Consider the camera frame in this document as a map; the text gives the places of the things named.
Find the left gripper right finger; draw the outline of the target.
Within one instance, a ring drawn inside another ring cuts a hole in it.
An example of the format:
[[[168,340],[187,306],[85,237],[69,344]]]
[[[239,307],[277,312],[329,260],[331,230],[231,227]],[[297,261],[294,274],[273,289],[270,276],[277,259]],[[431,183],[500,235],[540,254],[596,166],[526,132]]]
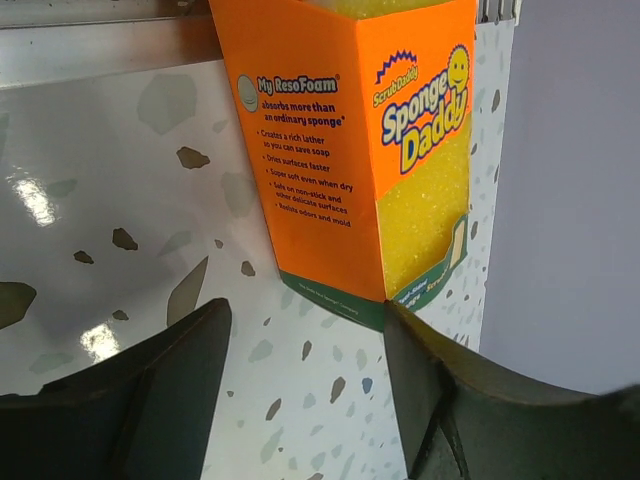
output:
[[[638,478],[638,386],[593,395],[534,380],[392,302],[383,336],[409,478]]]

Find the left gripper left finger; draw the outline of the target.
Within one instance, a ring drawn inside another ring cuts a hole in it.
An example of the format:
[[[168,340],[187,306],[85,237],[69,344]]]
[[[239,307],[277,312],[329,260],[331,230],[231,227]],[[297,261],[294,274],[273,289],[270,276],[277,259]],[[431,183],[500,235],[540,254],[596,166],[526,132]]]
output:
[[[231,327],[214,299],[35,395],[2,396],[2,478],[200,478]]]

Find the orange green sponge box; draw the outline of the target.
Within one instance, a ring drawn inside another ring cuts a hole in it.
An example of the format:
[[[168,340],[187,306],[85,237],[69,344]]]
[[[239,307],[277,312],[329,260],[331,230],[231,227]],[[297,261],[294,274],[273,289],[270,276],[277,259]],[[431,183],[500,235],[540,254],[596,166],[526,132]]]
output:
[[[211,5],[282,281],[379,331],[467,254],[476,5]]]

